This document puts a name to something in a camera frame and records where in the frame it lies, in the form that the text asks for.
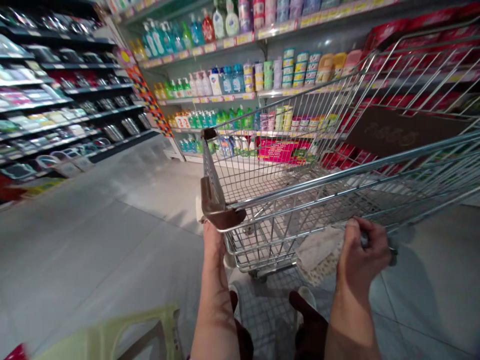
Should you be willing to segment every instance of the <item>cleaning product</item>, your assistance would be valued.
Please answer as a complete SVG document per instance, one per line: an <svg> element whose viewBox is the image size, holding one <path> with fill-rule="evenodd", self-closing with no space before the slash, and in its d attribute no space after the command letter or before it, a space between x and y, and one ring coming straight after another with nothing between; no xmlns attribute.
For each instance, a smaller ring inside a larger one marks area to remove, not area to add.
<svg viewBox="0 0 480 360"><path fill-rule="evenodd" d="M203 92L205 96L212 96L212 86L210 85L210 79L205 70L203 70L203 80L201 82L203 84Z"/></svg>
<svg viewBox="0 0 480 360"><path fill-rule="evenodd" d="M201 23L201 31L206 43L212 43L215 41L214 22L210 18L209 12L206 8L203 8L203 22Z"/></svg>
<svg viewBox="0 0 480 360"><path fill-rule="evenodd" d="M161 25L161 34L163 35L163 46L168 54L173 54L174 53L174 48L172 46L173 41L172 41L170 32L168 31L167 23L162 22L160 25Z"/></svg>
<svg viewBox="0 0 480 360"><path fill-rule="evenodd" d="M157 27L153 19L149 19L149 20L150 20L150 26L151 26L151 36L153 37L153 42L155 43L155 46L158 50L158 55L159 56L165 55L166 50L162 43L163 34L161 36L162 30Z"/></svg>
<svg viewBox="0 0 480 360"><path fill-rule="evenodd" d="M143 23L143 28L145 29L145 34L143 35L143 43L144 43L144 49L146 56L151 59L155 58L159 55L159 52L157 51L157 48L155 47L154 40L152 39L152 36L150 35L150 29L149 29L149 24L147 22Z"/></svg>
<svg viewBox="0 0 480 360"><path fill-rule="evenodd" d="M192 95L192 89L190 88L189 80L186 77L183 78L182 88L183 88L183 96L184 97L191 98L193 96Z"/></svg>
<svg viewBox="0 0 480 360"><path fill-rule="evenodd" d="M219 69L216 67L211 69L210 85L213 95L222 95L222 90L220 89Z"/></svg>
<svg viewBox="0 0 480 360"><path fill-rule="evenodd" d="M194 47L194 41L192 39L192 35L190 34L189 27L185 21L181 22L181 27L183 29L182 39L183 44L185 45L185 49L191 49Z"/></svg>
<svg viewBox="0 0 480 360"><path fill-rule="evenodd" d="M196 72L195 75L196 75L196 80L195 80L196 94L199 97L204 97L205 96L204 83L202 81L200 72Z"/></svg>
<svg viewBox="0 0 480 360"><path fill-rule="evenodd" d="M202 27L200 23L195 19L195 15L193 13L190 14L191 24L190 24L190 33L191 39L193 40L193 46L203 45L204 35L202 34Z"/></svg>
<svg viewBox="0 0 480 360"><path fill-rule="evenodd" d="M347 60L346 52L339 52L333 57L333 75L332 80L337 80L342 75L342 70L344 69L345 61Z"/></svg>
<svg viewBox="0 0 480 360"><path fill-rule="evenodd" d="M234 11L234 3L232 0L226 0L226 12L225 29L227 35L232 37L240 32L240 20Z"/></svg>
<svg viewBox="0 0 480 360"><path fill-rule="evenodd" d="M225 18L225 13L219 9L218 4L215 5L215 12L213 13L213 28L215 29L216 39L223 39L225 37Z"/></svg>
<svg viewBox="0 0 480 360"><path fill-rule="evenodd" d="M191 72L189 72L188 75L190 76L189 85L190 85L191 95L193 97L197 97L199 96L199 93L197 92L197 83L195 82Z"/></svg>

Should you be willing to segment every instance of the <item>metal wire grid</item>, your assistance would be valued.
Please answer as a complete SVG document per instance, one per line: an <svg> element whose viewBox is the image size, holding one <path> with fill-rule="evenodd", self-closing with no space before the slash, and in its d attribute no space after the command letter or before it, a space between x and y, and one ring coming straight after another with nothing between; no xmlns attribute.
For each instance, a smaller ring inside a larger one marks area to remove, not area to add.
<svg viewBox="0 0 480 360"><path fill-rule="evenodd" d="M421 49L419 56L395 50L398 43L390 52L371 54L349 76L259 110L268 116L274 111L276 129L260 131L260 141L268 137L285 142L284 136L300 141L312 139L311 143L317 141L319 146L311 158L307 153L303 161L278 163L234 153L217 153L214 159L208 151L205 153L205 174L213 178L213 187L221 193L218 198L225 195L230 203L227 207L247 210L246 220L229 229L228 234L229 252L236 255L240 270L291 263L295 249L307 235L352 215L368 217L394 229L479 185L478 133L373 163L370 162L376 157L359 161L339 152L339 145L343 144L339 133L346 130L349 122L355 126L367 106L378 103L400 110L404 116L426 112L470 121L465 132L478 127L479 118L470 115L469 109L476 106L480 97L459 108L460 100L480 79L480 59L464 64L478 48L456 53L436 51L432 46L433 49ZM462 83L467 85L459 94ZM445 106L444 99L453 91L456 100ZM287 131L285 116L291 110L315 117L321 114L324 122L319 121L308 131ZM217 129L224 136L233 136L245 134L246 127L238 118ZM325 154L337 154L343 164L348 161L354 167L331 177L320 161Z"/></svg>

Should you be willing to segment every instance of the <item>shopping basket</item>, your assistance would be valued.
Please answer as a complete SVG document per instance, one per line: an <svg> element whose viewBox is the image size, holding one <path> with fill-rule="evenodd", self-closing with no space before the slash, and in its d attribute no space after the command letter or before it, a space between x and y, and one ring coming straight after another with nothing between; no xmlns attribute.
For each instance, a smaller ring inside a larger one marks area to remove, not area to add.
<svg viewBox="0 0 480 360"><path fill-rule="evenodd" d="M478 22L395 33L350 74L202 131L202 209L240 271L291 267L308 235L354 215L391 234L480 191L479 37L443 35ZM406 149L378 155L349 143L371 109L460 130L412 148L418 134L370 124L367 146Z"/></svg>

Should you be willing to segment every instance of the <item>white bottle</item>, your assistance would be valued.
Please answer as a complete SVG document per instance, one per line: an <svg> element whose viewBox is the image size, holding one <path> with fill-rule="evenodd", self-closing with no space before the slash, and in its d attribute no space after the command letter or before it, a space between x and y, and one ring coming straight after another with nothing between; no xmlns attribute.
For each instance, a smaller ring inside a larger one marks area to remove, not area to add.
<svg viewBox="0 0 480 360"><path fill-rule="evenodd" d="M210 71L210 85L213 95L222 95L222 90L220 89L220 78L219 73L213 73Z"/></svg>
<svg viewBox="0 0 480 360"><path fill-rule="evenodd" d="M188 83L190 84L191 96L197 97L199 96L199 93L197 92L197 83L191 72L189 72L188 75L190 75L190 81Z"/></svg>
<svg viewBox="0 0 480 360"><path fill-rule="evenodd" d="M195 74L196 74L195 85L196 85L197 96L204 97L205 91L204 91L204 83L202 82L202 77L200 76L200 72L196 72Z"/></svg>
<svg viewBox="0 0 480 360"><path fill-rule="evenodd" d="M205 93L205 96L212 96L212 86L210 85L210 79L207 76L207 73L205 70L203 70L203 92Z"/></svg>

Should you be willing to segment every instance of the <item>shoe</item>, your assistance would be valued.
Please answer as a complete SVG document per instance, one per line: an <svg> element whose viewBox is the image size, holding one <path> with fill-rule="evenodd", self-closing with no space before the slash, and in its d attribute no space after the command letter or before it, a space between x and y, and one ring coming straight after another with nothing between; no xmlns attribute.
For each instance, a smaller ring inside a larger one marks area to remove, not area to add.
<svg viewBox="0 0 480 360"><path fill-rule="evenodd" d="M315 300L315 296L312 294L310 289L306 286L300 286L298 288L298 294L310 305L316 312L317 310L317 301ZM300 328L300 326L304 323L304 316L300 311L296 312L296 330Z"/></svg>
<svg viewBox="0 0 480 360"><path fill-rule="evenodd" d="M238 299L238 302L236 303L236 308L235 308L235 311L233 312L233 317L235 319L237 319L240 323L241 323L241 318L240 318L240 294L239 294L239 290L237 289L237 287L233 284L228 284L228 290L229 291L233 291L235 294L236 294L236 297Z"/></svg>

